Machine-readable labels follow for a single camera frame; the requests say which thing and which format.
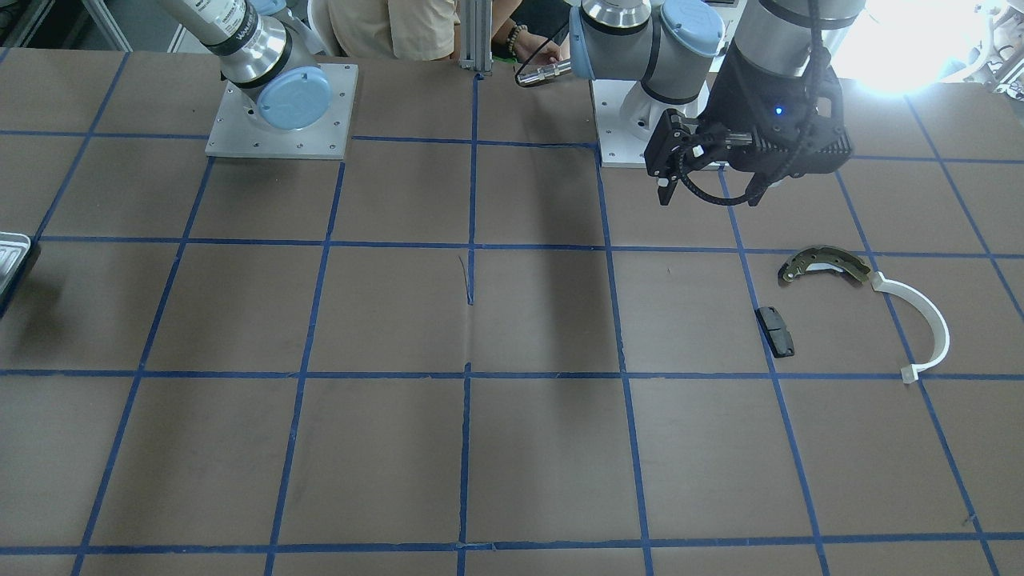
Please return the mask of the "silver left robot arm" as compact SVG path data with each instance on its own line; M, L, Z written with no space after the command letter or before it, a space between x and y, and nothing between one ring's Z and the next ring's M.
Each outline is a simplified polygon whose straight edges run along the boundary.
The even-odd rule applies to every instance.
M816 113L810 145L787 174L831 174L852 156L842 88L831 69L809 96L812 25L834 56L862 1L573 1L570 64L592 84L604 163L647 168L655 127L676 110L692 134L714 128L726 142L701 146L713 164L772 174Z

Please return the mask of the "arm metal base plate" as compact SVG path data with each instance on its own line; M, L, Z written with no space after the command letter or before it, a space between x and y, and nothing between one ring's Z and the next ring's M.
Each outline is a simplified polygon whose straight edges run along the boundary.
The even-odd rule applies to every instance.
M342 161L359 76L354 63L322 63L287 70L256 91L228 83L207 156Z
M680 113L684 125L694 134L713 81L713 75L706 76L696 99L676 105L652 98L640 81L593 80L591 89L602 163L644 169L644 153L664 110Z

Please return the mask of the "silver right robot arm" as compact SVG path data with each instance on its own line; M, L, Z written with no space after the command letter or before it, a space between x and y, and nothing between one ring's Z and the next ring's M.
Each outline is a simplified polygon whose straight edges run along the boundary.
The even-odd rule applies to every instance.
M278 129L303 129L330 108L317 59L326 45L286 1L158 3L220 61L221 75Z

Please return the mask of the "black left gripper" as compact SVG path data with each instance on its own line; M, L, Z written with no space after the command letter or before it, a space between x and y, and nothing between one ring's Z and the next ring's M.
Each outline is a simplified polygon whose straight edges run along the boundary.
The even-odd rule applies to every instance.
M725 159L741 172L774 174L798 145L798 128L809 109L807 80L808 75L774 75L742 54L727 54L698 117L698 131L750 134L752 142L732 146ZM830 116L816 114L810 143L790 165L790 175L831 174L854 153L845 127L841 83L831 68L824 70L818 96L830 102Z

